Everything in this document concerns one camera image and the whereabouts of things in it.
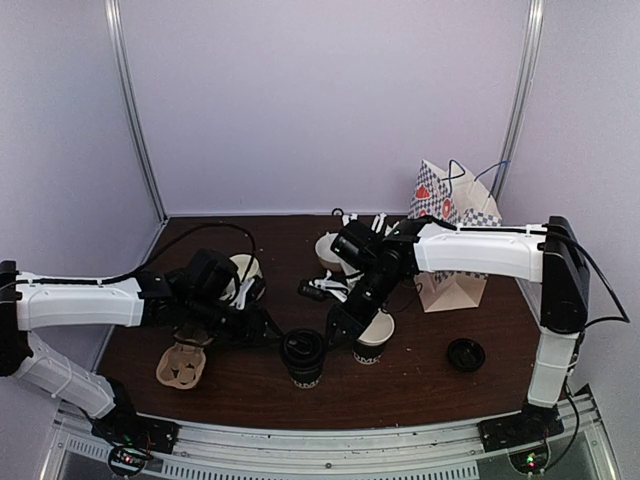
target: paper bag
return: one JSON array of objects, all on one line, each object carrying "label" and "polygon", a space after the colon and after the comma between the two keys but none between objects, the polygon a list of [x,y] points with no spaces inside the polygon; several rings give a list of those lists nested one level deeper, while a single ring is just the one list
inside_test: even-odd
[{"label": "paper bag", "polygon": [[[409,218],[425,215],[470,226],[499,226],[502,220],[482,182],[455,160],[447,171],[422,161]],[[478,307],[486,282],[487,275],[470,272],[423,273],[415,278],[425,312]]]}]

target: wooden tabletop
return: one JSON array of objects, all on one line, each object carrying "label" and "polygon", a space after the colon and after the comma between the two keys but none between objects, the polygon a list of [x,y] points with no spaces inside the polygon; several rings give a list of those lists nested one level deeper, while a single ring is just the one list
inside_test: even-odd
[{"label": "wooden tabletop", "polygon": [[[267,281],[261,300],[287,331],[310,327],[324,331],[330,301],[317,303],[296,293],[302,278],[323,275],[315,241],[337,231],[339,217],[234,217],[173,219],[158,245],[203,222],[225,220],[251,230]],[[242,234],[204,230],[169,250],[150,269],[184,266],[201,247],[225,254],[248,252]],[[415,290],[396,288],[388,309],[397,310]],[[396,331],[378,364],[357,363],[344,346],[330,353],[320,384],[294,386],[276,347],[260,350],[217,348],[207,351],[202,379],[193,390],[161,385],[155,370],[173,345],[171,331],[118,327],[100,373],[122,381],[142,413],[242,427],[353,429],[448,422],[518,410],[524,400],[539,338],[533,317],[510,278],[489,279],[477,309],[425,314],[419,301],[395,315]],[[454,370],[448,344],[471,338],[485,349],[486,362],[475,373]]]}]

